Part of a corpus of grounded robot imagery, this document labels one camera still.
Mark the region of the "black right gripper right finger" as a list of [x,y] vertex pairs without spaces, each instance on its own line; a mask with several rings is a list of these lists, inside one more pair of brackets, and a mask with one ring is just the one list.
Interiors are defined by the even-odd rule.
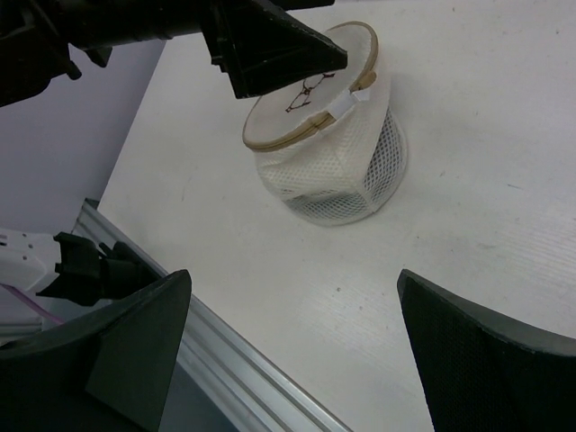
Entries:
[[575,341],[407,269],[397,282],[436,431],[573,431]]

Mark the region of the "aluminium table edge rail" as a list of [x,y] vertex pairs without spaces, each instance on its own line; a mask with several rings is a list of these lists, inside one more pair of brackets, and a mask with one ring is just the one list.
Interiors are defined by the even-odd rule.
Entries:
[[195,296],[177,362],[240,431],[349,430]]

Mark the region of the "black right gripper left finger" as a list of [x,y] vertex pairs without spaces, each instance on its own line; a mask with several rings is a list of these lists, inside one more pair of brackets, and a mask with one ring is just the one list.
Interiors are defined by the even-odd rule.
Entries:
[[185,270],[1,347],[3,431],[156,431],[183,335]]

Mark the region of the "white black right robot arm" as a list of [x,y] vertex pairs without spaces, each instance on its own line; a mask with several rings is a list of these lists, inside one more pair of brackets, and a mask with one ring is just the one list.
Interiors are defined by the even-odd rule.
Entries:
[[[191,298],[124,243],[1,237],[1,283],[91,311],[1,347],[4,431],[156,431]],[[437,431],[572,431],[575,342],[467,301],[409,270],[401,312]]]

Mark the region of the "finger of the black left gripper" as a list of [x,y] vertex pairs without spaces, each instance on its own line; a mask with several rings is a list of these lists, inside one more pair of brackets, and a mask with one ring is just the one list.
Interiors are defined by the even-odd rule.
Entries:
[[289,14],[333,4],[201,1],[200,28],[211,63],[229,76],[238,99],[267,95],[307,77],[343,69],[347,52]]

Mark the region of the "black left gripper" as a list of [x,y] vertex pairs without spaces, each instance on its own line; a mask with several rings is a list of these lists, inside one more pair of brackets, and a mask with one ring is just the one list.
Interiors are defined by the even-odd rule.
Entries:
[[43,92],[55,77],[82,73],[69,49],[107,66],[113,47],[202,33],[194,0],[3,1],[1,104]]

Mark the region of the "white mesh laundry bag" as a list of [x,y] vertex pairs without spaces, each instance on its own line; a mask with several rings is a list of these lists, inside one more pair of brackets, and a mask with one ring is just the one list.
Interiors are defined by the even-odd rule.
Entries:
[[346,68],[260,97],[242,139],[271,195],[306,221],[338,226],[381,209],[401,183],[408,151],[376,31],[344,22],[325,34],[346,50]]

